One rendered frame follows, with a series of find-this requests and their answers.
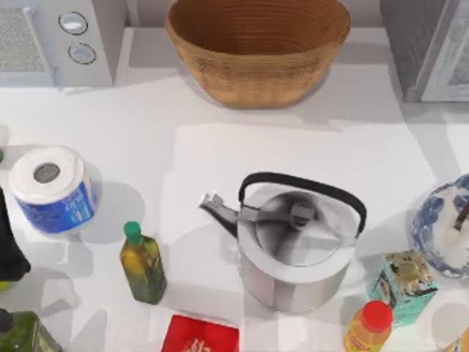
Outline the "brown woven basket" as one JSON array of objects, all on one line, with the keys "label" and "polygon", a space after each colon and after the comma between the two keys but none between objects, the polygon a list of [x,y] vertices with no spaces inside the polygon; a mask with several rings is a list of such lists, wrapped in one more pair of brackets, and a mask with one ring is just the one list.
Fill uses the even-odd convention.
[{"label": "brown woven basket", "polygon": [[329,70],[350,32],[340,0],[176,0],[166,31],[186,70],[232,108],[290,106]]}]

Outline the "green oil bottle green cap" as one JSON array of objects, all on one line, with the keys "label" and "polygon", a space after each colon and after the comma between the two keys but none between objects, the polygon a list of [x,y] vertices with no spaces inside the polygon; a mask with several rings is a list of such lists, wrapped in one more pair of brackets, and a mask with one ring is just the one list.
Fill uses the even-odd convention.
[{"label": "green oil bottle green cap", "polygon": [[136,221],[126,222],[123,232],[125,242],[119,258],[131,293],[137,301],[157,305],[167,285],[159,245],[142,233]]}]

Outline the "red box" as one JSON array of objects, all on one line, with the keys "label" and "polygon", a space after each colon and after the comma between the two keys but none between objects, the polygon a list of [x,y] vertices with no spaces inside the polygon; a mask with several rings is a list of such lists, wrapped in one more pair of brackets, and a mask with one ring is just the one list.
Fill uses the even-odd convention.
[{"label": "red box", "polygon": [[236,328],[173,315],[160,352],[240,352],[239,340]]}]

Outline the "white paper roll blue wrapper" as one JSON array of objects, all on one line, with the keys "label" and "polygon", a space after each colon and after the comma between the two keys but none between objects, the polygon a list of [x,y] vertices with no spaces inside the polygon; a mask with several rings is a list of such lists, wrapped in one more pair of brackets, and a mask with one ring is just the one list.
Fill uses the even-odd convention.
[{"label": "white paper roll blue wrapper", "polygon": [[10,187],[37,231],[58,235],[92,220],[97,192],[83,158],[63,146],[38,147],[12,166]]}]

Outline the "pale microwave oven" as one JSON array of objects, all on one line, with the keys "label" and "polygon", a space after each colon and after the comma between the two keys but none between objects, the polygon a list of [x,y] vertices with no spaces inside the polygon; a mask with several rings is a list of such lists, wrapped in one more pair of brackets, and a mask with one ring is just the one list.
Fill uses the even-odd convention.
[{"label": "pale microwave oven", "polygon": [[[64,32],[61,14],[88,22],[82,35]],[[128,16],[126,0],[0,0],[0,87],[109,87],[114,83]],[[97,54],[90,65],[67,49],[86,43]]]}]

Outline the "microwave knob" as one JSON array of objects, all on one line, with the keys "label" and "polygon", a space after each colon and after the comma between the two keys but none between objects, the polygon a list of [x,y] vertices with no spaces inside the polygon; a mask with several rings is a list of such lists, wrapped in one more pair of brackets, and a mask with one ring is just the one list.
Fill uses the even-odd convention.
[{"label": "microwave knob", "polygon": [[88,29],[87,19],[78,12],[63,13],[58,18],[61,29],[71,35],[82,35]]},{"label": "microwave knob", "polygon": [[94,48],[86,43],[71,45],[67,53],[71,60],[80,65],[90,65],[97,58]]}]

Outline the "teal carton box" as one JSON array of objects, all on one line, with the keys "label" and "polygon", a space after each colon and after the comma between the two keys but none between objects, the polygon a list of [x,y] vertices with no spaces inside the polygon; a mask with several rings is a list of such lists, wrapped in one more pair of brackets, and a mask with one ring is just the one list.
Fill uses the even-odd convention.
[{"label": "teal carton box", "polygon": [[367,286],[371,300],[391,308],[395,329],[415,323],[437,291],[426,260],[413,249],[385,254]]}]

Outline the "orange juice bottle red cap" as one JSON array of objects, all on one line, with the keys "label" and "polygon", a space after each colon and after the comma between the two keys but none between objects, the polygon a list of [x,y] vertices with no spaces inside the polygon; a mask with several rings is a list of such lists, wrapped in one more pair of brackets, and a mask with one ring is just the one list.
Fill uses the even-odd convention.
[{"label": "orange juice bottle red cap", "polygon": [[386,303],[374,300],[358,310],[343,338],[346,352],[380,352],[391,335],[393,311]]}]

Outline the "blue and white bowl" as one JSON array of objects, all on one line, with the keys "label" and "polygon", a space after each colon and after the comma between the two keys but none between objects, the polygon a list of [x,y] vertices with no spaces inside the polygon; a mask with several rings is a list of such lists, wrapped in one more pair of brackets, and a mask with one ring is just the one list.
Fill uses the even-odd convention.
[{"label": "blue and white bowl", "polygon": [[436,271],[469,279],[469,174],[429,194],[413,219],[411,235]]}]

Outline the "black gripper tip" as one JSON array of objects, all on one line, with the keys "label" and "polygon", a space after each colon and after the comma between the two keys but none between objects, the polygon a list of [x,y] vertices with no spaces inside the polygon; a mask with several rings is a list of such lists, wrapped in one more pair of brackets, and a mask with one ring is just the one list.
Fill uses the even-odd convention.
[{"label": "black gripper tip", "polygon": [[19,282],[31,264],[13,234],[3,188],[0,186],[0,282]]}]

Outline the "dark green bottle black cap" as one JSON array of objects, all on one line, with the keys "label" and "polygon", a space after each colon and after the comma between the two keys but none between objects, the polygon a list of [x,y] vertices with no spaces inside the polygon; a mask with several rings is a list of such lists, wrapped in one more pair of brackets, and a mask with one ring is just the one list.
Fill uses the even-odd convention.
[{"label": "dark green bottle black cap", "polygon": [[64,352],[32,311],[0,309],[0,352]]}]

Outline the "yellow object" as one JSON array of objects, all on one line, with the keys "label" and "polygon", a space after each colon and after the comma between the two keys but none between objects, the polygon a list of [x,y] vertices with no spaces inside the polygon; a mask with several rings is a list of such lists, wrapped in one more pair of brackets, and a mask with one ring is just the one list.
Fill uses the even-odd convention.
[{"label": "yellow object", "polygon": [[463,334],[451,342],[444,352],[469,352],[469,334]]}]

